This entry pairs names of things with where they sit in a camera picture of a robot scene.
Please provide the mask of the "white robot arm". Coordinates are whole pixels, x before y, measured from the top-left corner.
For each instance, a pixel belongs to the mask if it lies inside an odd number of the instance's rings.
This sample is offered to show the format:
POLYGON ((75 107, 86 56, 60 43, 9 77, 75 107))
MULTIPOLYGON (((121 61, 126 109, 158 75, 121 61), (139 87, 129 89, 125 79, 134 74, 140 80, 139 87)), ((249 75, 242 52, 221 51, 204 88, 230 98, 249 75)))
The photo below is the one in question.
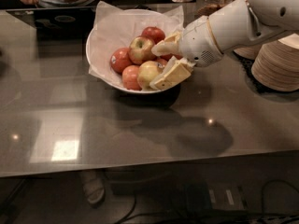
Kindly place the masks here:
POLYGON ((163 72, 149 84, 168 90, 187 79, 197 65, 207 67, 234 49, 262 44, 299 31, 299 0, 234 0, 152 48, 170 54, 163 72))

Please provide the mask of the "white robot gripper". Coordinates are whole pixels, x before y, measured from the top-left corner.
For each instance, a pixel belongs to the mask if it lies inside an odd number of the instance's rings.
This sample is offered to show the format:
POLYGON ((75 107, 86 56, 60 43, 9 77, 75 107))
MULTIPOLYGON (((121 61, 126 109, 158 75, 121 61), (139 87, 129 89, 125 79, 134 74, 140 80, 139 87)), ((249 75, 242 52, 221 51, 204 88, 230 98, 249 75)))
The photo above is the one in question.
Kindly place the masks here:
POLYGON ((195 63, 197 66, 207 67, 223 57, 208 16, 191 22, 182 33, 175 31, 167 36, 154 45, 151 52, 156 56, 172 54, 185 57, 177 59, 173 56, 168 61, 163 72, 149 84, 156 91, 168 90, 187 79, 192 74, 195 63))

